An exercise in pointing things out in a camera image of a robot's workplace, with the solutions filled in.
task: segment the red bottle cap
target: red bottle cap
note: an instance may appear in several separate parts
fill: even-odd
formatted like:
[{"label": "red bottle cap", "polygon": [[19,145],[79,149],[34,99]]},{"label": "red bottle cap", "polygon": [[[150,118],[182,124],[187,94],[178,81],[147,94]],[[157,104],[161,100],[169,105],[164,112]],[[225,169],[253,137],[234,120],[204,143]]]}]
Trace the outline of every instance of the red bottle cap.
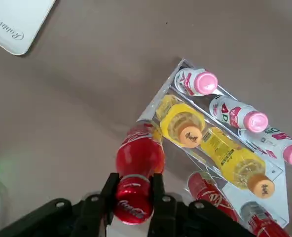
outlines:
[{"label": "red bottle cap", "polygon": [[149,192],[150,182],[146,177],[139,174],[123,177],[117,186],[115,216],[128,225],[143,223],[153,210]]}]

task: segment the plastic bottle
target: plastic bottle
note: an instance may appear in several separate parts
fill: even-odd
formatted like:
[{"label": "plastic bottle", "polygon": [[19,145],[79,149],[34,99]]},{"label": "plastic bottle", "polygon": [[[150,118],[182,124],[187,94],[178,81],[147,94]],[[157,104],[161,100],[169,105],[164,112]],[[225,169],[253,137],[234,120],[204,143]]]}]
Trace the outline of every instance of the plastic bottle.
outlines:
[{"label": "plastic bottle", "polygon": [[219,121],[233,127],[262,132],[268,126],[268,118],[264,113],[230,97],[210,94],[194,98],[193,101]]},{"label": "plastic bottle", "polygon": [[209,201],[231,219],[238,222],[239,217],[227,198],[218,189],[208,172],[196,171],[189,176],[188,188],[194,199]]},{"label": "plastic bottle", "polygon": [[261,133],[238,130],[238,135],[262,155],[285,160],[292,165],[292,139],[277,128],[268,126]]},{"label": "plastic bottle", "polygon": [[217,85],[217,77],[203,68],[181,69],[175,76],[175,87],[177,90],[190,96],[211,94],[215,91]]},{"label": "plastic bottle", "polygon": [[194,148],[202,140],[204,115],[174,95],[165,95],[156,110],[165,138],[181,146]]},{"label": "plastic bottle", "polygon": [[257,237],[290,237],[270,213],[255,201],[245,203],[240,215],[249,231]]},{"label": "plastic bottle", "polygon": [[138,121],[116,156],[116,170],[121,180],[117,186],[114,214],[123,223],[140,224],[151,216],[149,178],[163,171],[164,160],[159,127],[152,121]]},{"label": "plastic bottle", "polygon": [[265,162],[230,140],[217,127],[206,131],[201,148],[212,158],[223,177],[236,187],[249,189],[259,198],[269,198],[274,193],[274,183],[265,176]]}]

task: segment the orange bottle cap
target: orange bottle cap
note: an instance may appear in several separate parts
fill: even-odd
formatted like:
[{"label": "orange bottle cap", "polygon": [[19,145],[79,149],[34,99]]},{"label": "orange bottle cap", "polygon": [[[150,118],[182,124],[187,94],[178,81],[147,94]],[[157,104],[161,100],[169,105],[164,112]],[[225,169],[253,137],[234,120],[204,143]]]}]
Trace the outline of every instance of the orange bottle cap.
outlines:
[{"label": "orange bottle cap", "polygon": [[179,140],[184,147],[197,147],[202,141],[202,132],[193,124],[185,124],[179,129]]},{"label": "orange bottle cap", "polygon": [[248,180],[248,188],[259,198],[269,198],[275,191],[275,184],[264,174],[254,174]]}]

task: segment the white bottle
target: white bottle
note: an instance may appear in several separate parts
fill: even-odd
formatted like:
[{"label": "white bottle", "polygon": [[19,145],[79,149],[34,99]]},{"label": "white bottle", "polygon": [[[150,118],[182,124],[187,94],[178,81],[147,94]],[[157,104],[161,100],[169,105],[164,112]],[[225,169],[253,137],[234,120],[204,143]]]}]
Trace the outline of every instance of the white bottle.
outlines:
[{"label": "white bottle", "polygon": [[177,90],[190,96],[211,94],[215,91],[217,85],[217,77],[203,68],[181,69],[175,76],[175,87]]},{"label": "white bottle", "polygon": [[238,130],[238,135],[258,153],[273,159],[285,160],[292,165],[292,139],[277,128],[268,126],[260,133]]},{"label": "white bottle", "polygon": [[212,116],[235,128],[262,132],[268,126],[268,117],[264,113],[227,96],[216,96],[210,102],[209,109]]}]

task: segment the yellow label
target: yellow label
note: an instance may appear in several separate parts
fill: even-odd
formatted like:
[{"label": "yellow label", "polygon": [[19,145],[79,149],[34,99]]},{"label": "yellow label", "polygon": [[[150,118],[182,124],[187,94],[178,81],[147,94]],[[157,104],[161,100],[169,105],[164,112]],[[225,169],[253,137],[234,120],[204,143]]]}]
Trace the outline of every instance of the yellow label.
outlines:
[{"label": "yellow label", "polygon": [[218,128],[212,128],[207,131],[203,137],[201,147],[219,168],[229,162],[235,149],[239,148]]},{"label": "yellow label", "polygon": [[224,178],[238,188],[246,189],[248,178],[265,170],[264,161],[216,127],[210,128],[203,136],[201,148],[212,158]]}]

